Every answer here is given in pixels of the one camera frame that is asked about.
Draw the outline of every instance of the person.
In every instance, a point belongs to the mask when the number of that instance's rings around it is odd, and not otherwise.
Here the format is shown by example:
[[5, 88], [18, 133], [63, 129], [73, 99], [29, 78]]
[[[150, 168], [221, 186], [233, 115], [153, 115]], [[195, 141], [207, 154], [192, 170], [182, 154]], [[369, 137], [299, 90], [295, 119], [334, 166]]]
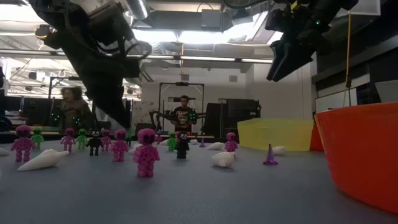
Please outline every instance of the person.
[[67, 128], [79, 130], [84, 128], [91, 129], [93, 115], [86, 101], [83, 100], [80, 87], [67, 87], [61, 89], [63, 101], [61, 103], [61, 112], [63, 114], [60, 121], [60, 131]]
[[196, 120], [190, 119], [190, 114], [194, 113], [195, 110], [188, 107], [189, 97], [181, 96], [180, 99], [181, 106], [174, 110], [174, 114], [177, 116], [176, 121], [171, 121], [172, 124], [175, 125], [174, 131], [186, 131], [192, 132], [192, 125], [196, 124]]

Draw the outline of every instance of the orange bowl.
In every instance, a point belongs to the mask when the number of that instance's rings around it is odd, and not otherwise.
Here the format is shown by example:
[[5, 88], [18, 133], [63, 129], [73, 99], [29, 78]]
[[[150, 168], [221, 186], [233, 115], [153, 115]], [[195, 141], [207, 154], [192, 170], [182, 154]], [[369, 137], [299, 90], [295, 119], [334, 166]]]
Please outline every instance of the orange bowl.
[[315, 119], [337, 187], [398, 213], [398, 103], [330, 110]]

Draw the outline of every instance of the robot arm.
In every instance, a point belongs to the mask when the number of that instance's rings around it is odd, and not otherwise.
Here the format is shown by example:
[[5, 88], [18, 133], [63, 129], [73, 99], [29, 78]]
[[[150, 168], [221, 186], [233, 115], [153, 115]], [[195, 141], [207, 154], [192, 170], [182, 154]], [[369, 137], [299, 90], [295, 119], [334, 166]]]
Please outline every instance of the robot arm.
[[274, 61], [267, 79], [275, 82], [312, 61], [316, 51], [329, 54], [331, 42], [322, 34], [330, 29], [329, 23], [338, 11], [350, 10], [358, 0], [274, 0], [286, 3], [284, 10], [275, 9], [268, 14], [267, 30], [284, 33], [271, 44]]
[[[138, 77], [140, 69], [138, 60], [126, 58], [137, 44], [125, 49], [125, 42], [132, 40], [134, 34], [123, 18], [121, 4], [110, 1], [87, 14], [69, 0], [29, 2], [37, 15], [56, 30], [44, 37], [44, 43], [62, 48], [86, 86], [87, 97], [129, 129], [129, 117], [122, 102], [123, 78]], [[119, 45], [116, 49], [106, 50], [101, 46], [114, 42]]]

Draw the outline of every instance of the man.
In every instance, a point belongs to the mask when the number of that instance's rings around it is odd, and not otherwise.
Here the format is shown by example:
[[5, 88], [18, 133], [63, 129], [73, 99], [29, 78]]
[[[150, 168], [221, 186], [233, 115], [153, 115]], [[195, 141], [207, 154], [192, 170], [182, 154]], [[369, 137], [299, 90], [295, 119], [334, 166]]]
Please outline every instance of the man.
[[188, 102], [188, 96], [181, 96], [181, 106], [174, 110], [177, 120], [171, 122], [175, 125], [175, 131], [192, 132], [192, 125], [197, 123], [195, 110], [188, 107]]

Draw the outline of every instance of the woman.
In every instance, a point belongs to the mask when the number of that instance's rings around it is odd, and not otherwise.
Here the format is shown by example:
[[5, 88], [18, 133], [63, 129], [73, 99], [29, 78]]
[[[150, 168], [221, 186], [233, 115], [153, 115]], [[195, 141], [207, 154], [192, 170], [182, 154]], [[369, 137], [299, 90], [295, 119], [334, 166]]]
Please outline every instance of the woman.
[[60, 130], [73, 128], [75, 131], [80, 128], [89, 130], [92, 126], [93, 115], [87, 102], [83, 100], [80, 87], [62, 88], [61, 94], [63, 101], [61, 104], [61, 112], [63, 118], [60, 122]]

